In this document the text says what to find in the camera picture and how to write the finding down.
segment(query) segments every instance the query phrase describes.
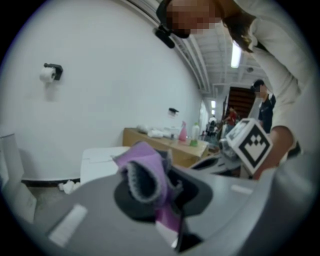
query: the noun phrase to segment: floor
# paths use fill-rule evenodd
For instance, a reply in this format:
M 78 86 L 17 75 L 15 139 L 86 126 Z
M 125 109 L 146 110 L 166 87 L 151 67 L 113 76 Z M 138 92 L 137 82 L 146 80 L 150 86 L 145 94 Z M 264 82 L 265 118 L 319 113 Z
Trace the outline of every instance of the floor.
M 37 200 L 34 221 L 37 220 L 44 209 L 66 196 L 65 192 L 60 191 L 57 187 L 28 187 L 28 189 Z

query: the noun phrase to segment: toilet paper roll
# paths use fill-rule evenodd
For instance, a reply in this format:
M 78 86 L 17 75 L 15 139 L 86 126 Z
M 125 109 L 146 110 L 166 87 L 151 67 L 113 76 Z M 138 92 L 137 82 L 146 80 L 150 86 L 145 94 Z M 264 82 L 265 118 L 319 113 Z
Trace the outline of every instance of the toilet paper roll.
M 40 80 L 43 83 L 52 83 L 56 76 L 56 69 L 53 67 L 44 67 L 40 73 Z

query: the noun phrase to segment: toilet paper holder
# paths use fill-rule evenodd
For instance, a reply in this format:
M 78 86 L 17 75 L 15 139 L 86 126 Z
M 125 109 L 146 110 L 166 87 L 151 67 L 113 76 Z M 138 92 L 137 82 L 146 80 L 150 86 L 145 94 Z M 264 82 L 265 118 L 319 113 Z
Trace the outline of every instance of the toilet paper holder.
M 60 77 L 61 77 L 61 75 L 62 75 L 62 72 L 64 71 L 64 69 L 62 68 L 62 66 L 56 65 L 56 64 L 48 64 L 48 63 L 44 63 L 43 66 L 44 66 L 45 68 L 54 68 L 54 69 L 55 69 L 54 80 L 60 80 Z

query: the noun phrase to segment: baseboard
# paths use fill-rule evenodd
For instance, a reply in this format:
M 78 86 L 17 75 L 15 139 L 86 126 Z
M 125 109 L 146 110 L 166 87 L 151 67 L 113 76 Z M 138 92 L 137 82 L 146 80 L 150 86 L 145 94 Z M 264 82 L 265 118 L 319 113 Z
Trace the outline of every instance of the baseboard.
M 80 182 L 80 178 L 70 178 L 63 180 L 26 180 L 23 179 L 21 182 L 27 187 L 31 188 L 55 188 L 60 183 L 67 183 L 68 181 L 73 181 L 74 183 Z

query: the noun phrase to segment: cap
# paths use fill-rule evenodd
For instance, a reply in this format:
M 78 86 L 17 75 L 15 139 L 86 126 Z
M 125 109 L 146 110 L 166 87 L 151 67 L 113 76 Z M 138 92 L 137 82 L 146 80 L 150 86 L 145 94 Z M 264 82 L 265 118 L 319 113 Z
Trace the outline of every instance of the cap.
M 172 0 L 163 0 L 158 9 L 156 10 L 156 16 L 160 20 L 161 25 L 179 38 L 186 39 L 190 34 L 186 33 L 183 29 L 172 29 L 172 20 L 167 18 L 167 6 Z
M 262 79 L 258 79 L 256 80 L 252 85 L 251 85 L 251 91 L 253 92 L 258 92 L 259 90 L 259 86 L 263 86 L 265 84 L 265 82 Z

